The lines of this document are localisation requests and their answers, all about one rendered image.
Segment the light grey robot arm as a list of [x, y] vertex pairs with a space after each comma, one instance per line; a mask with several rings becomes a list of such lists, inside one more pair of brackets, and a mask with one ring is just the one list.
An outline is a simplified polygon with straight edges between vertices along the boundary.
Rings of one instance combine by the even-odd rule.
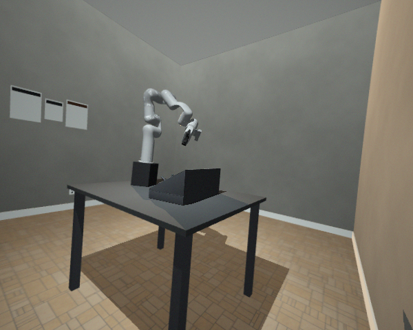
[[[173, 98], [174, 97], [174, 98]], [[138, 162], [154, 164], [153, 162], [153, 150], [154, 150], [154, 138], [159, 138], [162, 133], [162, 122], [159, 115], [155, 114], [155, 107], [153, 101], [158, 104], [167, 105], [170, 110], [177, 109], [180, 105], [183, 112], [178, 119], [178, 124], [188, 127], [192, 126], [195, 133], [195, 141], [198, 141], [202, 130], [197, 129], [198, 121], [194, 118], [191, 119], [193, 112], [192, 110], [183, 102], [178, 102], [174, 94], [168, 90], [163, 90], [161, 93], [155, 89], [147, 89], [143, 95], [144, 103], [144, 119], [145, 122], [149, 123], [142, 128], [142, 152], [141, 158]], [[164, 102], [164, 101], [166, 102]], [[152, 124], [152, 125], [150, 125]]]

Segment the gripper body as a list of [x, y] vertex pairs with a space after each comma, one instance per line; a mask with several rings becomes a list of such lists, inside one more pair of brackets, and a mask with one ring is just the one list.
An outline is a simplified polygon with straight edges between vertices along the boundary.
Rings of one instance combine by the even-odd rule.
[[184, 135], [183, 135], [183, 138], [182, 138], [182, 141], [183, 141], [183, 139], [185, 138], [185, 133], [188, 133], [189, 132], [189, 130], [191, 131], [190, 132], [190, 134], [189, 134], [189, 139], [188, 139], [188, 142], [187, 143], [189, 143], [189, 140], [191, 139], [191, 135], [193, 135], [193, 133], [195, 133], [195, 131], [194, 131], [194, 128], [192, 127], [192, 126], [189, 126], [188, 128], [186, 127], [186, 129], [185, 129], [185, 132], [184, 132]]

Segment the black switch console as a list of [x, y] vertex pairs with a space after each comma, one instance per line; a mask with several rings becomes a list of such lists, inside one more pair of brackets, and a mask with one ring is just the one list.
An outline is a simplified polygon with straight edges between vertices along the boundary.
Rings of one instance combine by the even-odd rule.
[[185, 205], [219, 193], [221, 168], [184, 170], [149, 188], [149, 198]]

